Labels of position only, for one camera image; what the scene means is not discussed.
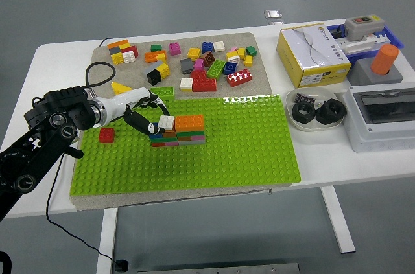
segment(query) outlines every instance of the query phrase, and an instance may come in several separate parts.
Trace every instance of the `pink lego brick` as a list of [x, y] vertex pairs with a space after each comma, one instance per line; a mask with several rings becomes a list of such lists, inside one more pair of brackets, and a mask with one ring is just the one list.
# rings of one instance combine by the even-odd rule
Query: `pink lego brick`
[[169, 44], [169, 53], [171, 56], [180, 55], [182, 53], [178, 42]]

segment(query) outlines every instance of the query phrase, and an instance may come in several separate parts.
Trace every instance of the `cardboard box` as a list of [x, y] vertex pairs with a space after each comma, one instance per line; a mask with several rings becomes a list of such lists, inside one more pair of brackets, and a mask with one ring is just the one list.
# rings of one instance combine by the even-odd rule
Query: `cardboard box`
[[282, 29], [277, 51], [296, 88], [343, 82], [351, 66], [323, 23]]

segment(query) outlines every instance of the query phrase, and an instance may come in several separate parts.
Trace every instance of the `black cable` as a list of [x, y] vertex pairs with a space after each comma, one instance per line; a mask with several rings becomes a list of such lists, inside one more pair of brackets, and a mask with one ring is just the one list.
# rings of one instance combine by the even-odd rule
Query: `black cable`
[[56, 222], [53, 222], [53, 221], [49, 218], [49, 202], [50, 202], [50, 200], [51, 200], [51, 196], [52, 196], [52, 192], [53, 192], [54, 185], [55, 185], [55, 183], [56, 183], [56, 180], [58, 179], [59, 169], [60, 169], [60, 167], [61, 167], [61, 165], [62, 165], [62, 161], [64, 160], [64, 156], [65, 156], [65, 154], [62, 154], [62, 157], [60, 158], [60, 162], [59, 162], [58, 170], [56, 171], [56, 175], [55, 175], [54, 180], [53, 180], [52, 188], [51, 188], [51, 191], [50, 191], [49, 196], [48, 196], [48, 198], [47, 198], [47, 203], [46, 203], [46, 219], [47, 219], [47, 221], [49, 221], [51, 224], [53, 224], [53, 225], [55, 225], [55, 226], [59, 227], [61, 230], [65, 231], [68, 235], [72, 236], [73, 238], [76, 238], [77, 240], [80, 240], [80, 241], [81, 241], [82, 243], [84, 243], [87, 247], [94, 249], [94, 250], [95, 250], [96, 252], [98, 252], [101, 256], [107, 257], [107, 258], [109, 258], [112, 262], [114, 262], [115, 264], [118, 264], [118, 263], [117, 263], [117, 262], [116, 262], [113, 258], [111, 258], [111, 257], [110, 257], [110, 256], [108, 256], [108, 255], [105, 255], [104, 253], [101, 253], [101, 252], [100, 252], [97, 248], [95, 248], [95, 247], [93, 247], [93, 246], [91, 246], [91, 245], [88, 245], [88, 244], [87, 244], [87, 242], [85, 242], [85, 240], [83, 240], [83, 239], [81, 239], [80, 237], [77, 237], [77, 236], [75, 236], [75, 235], [71, 234], [71, 233], [70, 233], [67, 229], [65, 229], [64, 227], [62, 227], [60, 224], [57, 224]]
[[[106, 66], [110, 67], [112, 69], [112, 75], [109, 78], [107, 78], [106, 80], [103, 80], [99, 83], [89, 84], [89, 70], [91, 70], [91, 68], [94, 65], [106, 65]], [[110, 80], [112, 80], [115, 77], [116, 72], [117, 71], [115, 70], [114, 66], [112, 64], [108, 63], [108, 62], [93, 62], [85, 70], [85, 83], [86, 83], [86, 85], [82, 86], [81, 88], [92, 88], [92, 87], [97, 87], [97, 86], [103, 85], [103, 84], [109, 82]]]
[[104, 38], [99, 46], [101, 46], [106, 40], [109, 40], [109, 39], [112, 39], [112, 38]]

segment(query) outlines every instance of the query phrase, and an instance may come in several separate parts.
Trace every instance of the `black hex nut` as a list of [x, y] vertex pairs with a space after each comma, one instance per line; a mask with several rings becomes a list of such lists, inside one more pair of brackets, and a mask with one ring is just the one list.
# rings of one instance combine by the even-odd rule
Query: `black hex nut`
[[316, 115], [314, 104], [307, 101], [300, 101], [292, 107], [292, 118], [302, 124], [311, 122]]
[[317, 109], [316, 120], [323, 125], [338, 122], [347, 113], [343, 103], [336, 99], [329, 99]]

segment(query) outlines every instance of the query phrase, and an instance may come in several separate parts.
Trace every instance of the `power cord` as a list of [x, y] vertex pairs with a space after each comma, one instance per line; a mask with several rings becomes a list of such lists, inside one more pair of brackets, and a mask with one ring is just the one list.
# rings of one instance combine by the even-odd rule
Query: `power cord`
[[52, 196], [52, 192], [53, 192], [53, 188], [54, 188], [54, 185], [56, 184], [56, 180], [58, 179], [58, 174], [59, 174], [59, 170], [60, 170], [60, 167], [61, 167], [61, 165], [62, 165], [62, 161], [64, 160], [64, 156], [65, 156], [65, 154], [62, 154], [62, 157], [60, 158], [60, 162], [59, 162], [59, 166], [58, 166], [58, 170], [56, 171], [56, 175], [55, 175], [55, 177], [54, 177], [54, 180], [53, 180], [53, 184], [52, 184], [52, 188], [51, 188], [51, 191], [50, 191], [50, 193], [49, 193], [49, 196], [47, 197], [47, 203], [46, 203], [46, 219], [47, 219], [47, 221], [49, 222], [49, 223], [51, 223], [51, 224], [53, 224], [53, 225], [55, 225], [55, 226], [57, 226], [57, 227], [59, 227], [61, 230], [63, 230], [63, 231], [65, 231], [69, 236], [72, 236], [73, 238], [76, 238], [77, 240], [80, 240], [82, 243], [84, 243], [87, 247], [89, 247], [89, 248], [91, 248], [91, 249], [93, 249], [93, 250], [95, 250], [96, 252], [98, 252], [98, 254], [100, 254], [101, 256], [104, 256], [104, 257], [107, 257], [107, 258], [109, 258], [115, 265], [116, 265], [116, 269], [115, 269], [115, 271], [117, 271], [117, 269], [121, 269], [121, 271], [123, 271], [123, 272], [127, 272], [127, 270], [128, 270], [128, 262], [127, 261], [125, 261], [125, 260], [117, 260], [117, 261], [115, 261], [113, 258], [111, 258], [110, 256], [108, 256], [108, 255], [105, 255], [104, 253], [101, 253], [100, 251], [99, 251], [99, 249], [97, 249], [96, 247], [93, 247], [92, 245], [89, 245], [85, 240], [83, 240], [83, 239], [81, 239], [81, 237], [78, 237], [78, 236], [76, 236], [76, 235], [73, 235], [72, 233], [70, 233], [67, 229], [65, 229], [64, 227], [62, 227], [60, 224], [58, 224], [58, 223], [56, 223], [56, 222], [53, 222], [51, 219], [50, 219], [50, 217], [49, 217], [49, 203], [50, 203], [50, 201], [51, 201], [51, 196]]

